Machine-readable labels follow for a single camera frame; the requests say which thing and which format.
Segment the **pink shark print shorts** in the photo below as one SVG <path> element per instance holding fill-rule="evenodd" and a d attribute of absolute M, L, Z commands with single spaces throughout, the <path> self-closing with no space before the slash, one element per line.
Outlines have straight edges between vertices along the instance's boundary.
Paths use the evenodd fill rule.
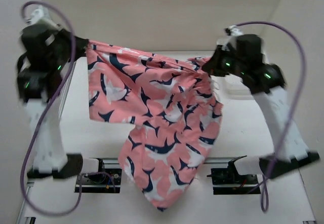
<path fill-rule="evenodd" d="M 86 49 L 89 115 L 133 124 L 118 163 L 158 210 L 194 180 L 219 135 L 222 104 L 206 57 L 185 61 L 97 41 Z"/>

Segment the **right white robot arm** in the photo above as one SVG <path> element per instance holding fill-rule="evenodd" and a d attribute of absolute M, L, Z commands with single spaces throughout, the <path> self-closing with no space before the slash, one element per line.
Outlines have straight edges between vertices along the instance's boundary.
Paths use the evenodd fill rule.
<path fill-rule="evenodd" d="M 277 65 L 264 61 L 262 44 L 256 34 L 228 36 L 217 41 L 212 57 L 202 66 L 203 71 L 213 76 L 241 78 L 261 109 L 272 138 L 273 154 L 241 157 L 229 163 L 227 177 L 232 183 L 241 182 L 248 174 L 275 179 L 320 160 L 289 116 L 285 79 Z"/>

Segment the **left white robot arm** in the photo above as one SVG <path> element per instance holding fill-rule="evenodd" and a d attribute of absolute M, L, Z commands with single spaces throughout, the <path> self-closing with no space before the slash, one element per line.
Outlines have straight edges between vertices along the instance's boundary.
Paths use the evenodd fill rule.
<path fill-rule="evenodd" d="M 35 156 L 28 178 L 66 179 L 89 174 L 94 183 L 106 178 L 99 159 L 67 154 L 60 131 L 60 93 L 71 75 L 73 63 L 85 56 L 87 39 L 48 24 L 33 24 L 22 30 L 21 42 L 26 52 L 17 62 L 17 89 L 30 127 Z"/>

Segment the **white plastic basket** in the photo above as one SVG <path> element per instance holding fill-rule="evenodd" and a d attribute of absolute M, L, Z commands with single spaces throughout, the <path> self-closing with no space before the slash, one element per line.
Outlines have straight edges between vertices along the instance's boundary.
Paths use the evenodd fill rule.
<path fill-rule="evenodd" d="M 235 96 L 251 96 L 250 90 L 245 86 L 240 77 L 226 76 L 224 79 L 226 92 Z"/>

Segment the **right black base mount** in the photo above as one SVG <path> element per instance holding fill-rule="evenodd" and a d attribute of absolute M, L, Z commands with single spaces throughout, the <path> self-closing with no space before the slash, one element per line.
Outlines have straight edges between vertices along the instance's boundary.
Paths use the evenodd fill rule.
<path fill-rule="evenodd" d="M 246 156 L 231 159 L 226 168 L 211 168 L 207 175 L 211 178 L 214 195 L 259 195 L 261 194 L 256 175 L 239 175 L 234 169 L 234 162 Z"/>

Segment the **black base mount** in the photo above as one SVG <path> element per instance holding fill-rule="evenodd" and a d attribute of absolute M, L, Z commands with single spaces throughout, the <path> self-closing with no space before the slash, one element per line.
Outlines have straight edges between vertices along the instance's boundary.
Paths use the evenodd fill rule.
<path fill-rule="evenodd" d="M 211 168 L 207 175 L 211 178 L 214 195 L 259 195 L 261 194 L 256 175 L 239 175 L 234 169 L 234 162 L 246 156 L 231 159 L 226 168 Z"/>
<path fill-rule="evenodd" d="M 82 193 L 96 194 L 119 194 L 122 169 L 120 168 L 117 159 L 107 158 L 100 160 L 100 171 L 105 171 L 106 174 L 86 175 L 78 177 L 75 182 L 74 192 L 79 192 L 79 187 L 82 187 Z"/>

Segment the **aluminium frame rail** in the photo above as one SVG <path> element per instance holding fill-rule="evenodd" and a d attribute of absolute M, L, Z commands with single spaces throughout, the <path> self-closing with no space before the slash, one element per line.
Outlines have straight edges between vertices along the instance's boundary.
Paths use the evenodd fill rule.
<path fill-rule="evenodd" d="M 204 161 L 204 164 L 225 164 L 228 163 L 230 160 L 233 160 L 234 158 L 206 158 Z M 117 158 L 103 158 L 102 159 L 104 164 L 112 165 L 112 164 L 118 164 Z"/>

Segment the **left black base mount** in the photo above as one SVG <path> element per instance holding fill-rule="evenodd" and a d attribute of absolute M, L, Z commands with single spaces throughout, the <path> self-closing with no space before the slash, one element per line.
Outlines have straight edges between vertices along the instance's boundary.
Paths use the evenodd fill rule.
<path fill-rule="evenodd" d="M 82 187 L 82 193 L 96 194 L 119 194 L 122 169 L 120 168 L 117 159 L 107 158 L 100 160 L 100 171 L 105 171 L 106 174 L 86 175 L 78 177 L 75 182 L 74 192 L 79 192 L 79 187 Z"/>

